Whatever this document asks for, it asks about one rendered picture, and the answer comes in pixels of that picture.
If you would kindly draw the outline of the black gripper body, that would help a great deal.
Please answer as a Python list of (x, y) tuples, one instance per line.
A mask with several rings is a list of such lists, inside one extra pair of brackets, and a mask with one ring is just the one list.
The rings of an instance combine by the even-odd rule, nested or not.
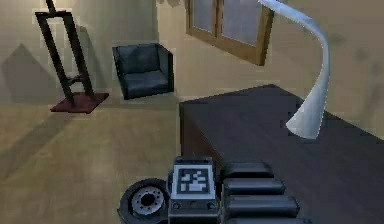
[(147, 178), (131, 185), (117, 209), (121, 224), (167, 224), (166, 181)]

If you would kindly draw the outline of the dark brown table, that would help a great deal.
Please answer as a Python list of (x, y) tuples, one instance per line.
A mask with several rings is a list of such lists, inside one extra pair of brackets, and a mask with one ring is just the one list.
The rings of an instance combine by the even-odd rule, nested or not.
[(300, 138), (286, 123), (301, 103), (273, 84), (184, 101), (181, 153), (269, 164), (314, 224), (384, 224), (384, 140), (331, 113)]

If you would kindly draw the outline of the white curved desk lamp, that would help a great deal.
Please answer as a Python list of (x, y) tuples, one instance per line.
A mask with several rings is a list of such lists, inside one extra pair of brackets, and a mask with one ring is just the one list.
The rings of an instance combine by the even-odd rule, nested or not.
[(293, 134), (305, 139), (316, 139), (322, 125), (330, 80), (330, 49), (327, 37), (315, 20), (303, 12), (278, 0), (258, 0), (258, 2), (278, 15), (306, 28), (321, 45), (322, 65), (319, 76), (299, 109), (286, 122), (287, 129)]

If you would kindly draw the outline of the wooden framed window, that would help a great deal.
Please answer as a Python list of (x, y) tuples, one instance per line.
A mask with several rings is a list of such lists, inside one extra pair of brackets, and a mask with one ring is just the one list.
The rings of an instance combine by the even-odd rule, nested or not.
[(264, 66), (274, 12), (258, 0), (185, 0), (186, 33)]

